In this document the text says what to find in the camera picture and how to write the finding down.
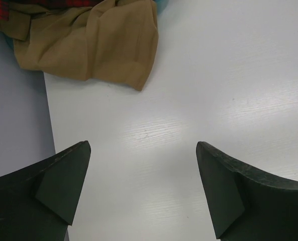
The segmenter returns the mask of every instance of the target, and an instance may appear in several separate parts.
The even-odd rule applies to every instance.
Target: white wood grain surface
[[[45,74],[57,151],[92,146],[71,241],[215,240],[198,141],[298,180],[298,0],[170,0],[145,89]]]

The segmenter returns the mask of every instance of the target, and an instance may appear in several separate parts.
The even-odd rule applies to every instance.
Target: teal fabric
[[[154,0],[157,3],[158,14],[162,13],[162,11],[168,5],[169,0]]]

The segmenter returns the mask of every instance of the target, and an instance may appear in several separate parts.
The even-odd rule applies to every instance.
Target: khaki cloth
[[[10,3],[10,9],[0,30],[15,38],[21,68],[142,90],[158,44],[153,0],[105,0],[93,8],[64,11]]]

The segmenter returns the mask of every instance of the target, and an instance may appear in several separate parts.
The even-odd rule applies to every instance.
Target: folded fabric
[[[12,0],[19,4],[41,5],[48,9],[93,7],[104,0]]]
[[[31,17],[21,29],[0,29],[13,37],[30,26],[28,35],[21,33],[14,39],[21,68],[78,80],[126,83],[142,90],[158,44],[153,0],[104,0],[93,8],[64,11],[15,3],[10,8],[14,14],[9,24],[16,22],[15,13]]]
[[[9,21],[0,20],[0,31],[10,38],[27,40],[30,28],[30,15],[9,10]]]

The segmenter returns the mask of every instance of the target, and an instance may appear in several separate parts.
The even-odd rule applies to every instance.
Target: table surface
[[[170,0],[145,89],[45,74],[56,151],[92,155],[71,241],[215,240],[198,141],[298,180],[298,0]]]

